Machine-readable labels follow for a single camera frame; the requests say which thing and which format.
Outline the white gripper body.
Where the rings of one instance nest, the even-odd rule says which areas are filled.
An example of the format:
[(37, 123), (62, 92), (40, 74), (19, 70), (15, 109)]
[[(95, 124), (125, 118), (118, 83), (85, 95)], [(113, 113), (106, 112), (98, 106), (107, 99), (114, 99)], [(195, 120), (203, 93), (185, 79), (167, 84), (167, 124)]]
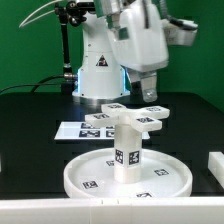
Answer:
[(118, 27), (108, 30), (117, 62), (148, 72), (168, 64), (168, 49), (157, 7), (151, 0), (135, 0), (120, 15)]

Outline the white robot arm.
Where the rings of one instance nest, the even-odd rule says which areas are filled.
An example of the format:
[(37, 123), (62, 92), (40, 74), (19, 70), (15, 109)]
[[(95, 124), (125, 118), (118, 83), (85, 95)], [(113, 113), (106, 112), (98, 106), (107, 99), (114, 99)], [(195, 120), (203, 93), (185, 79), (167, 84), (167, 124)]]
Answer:
[(157, 71), (168, 65), (170, 45), (190, 46), (198, 25), (168, 13), (166, 0), (77, 0), (84, 53), (73, 96), (98, 104), (131, 93), (157, 99)]

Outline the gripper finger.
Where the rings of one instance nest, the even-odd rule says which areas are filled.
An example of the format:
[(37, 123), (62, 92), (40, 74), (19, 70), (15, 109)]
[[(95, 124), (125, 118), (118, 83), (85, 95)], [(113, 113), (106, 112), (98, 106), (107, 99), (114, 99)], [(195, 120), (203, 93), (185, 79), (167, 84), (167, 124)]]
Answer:
[(157, 99), (157, 73), (155, 71), (142, 72), (140, 83), (143, 100), (145, 102), (155, 101)]
[(136, 71), (129, 72), (129, 79), (131, 84), (131, 89), (133, 91), (138, 91), (141, 88), (140, 78)]

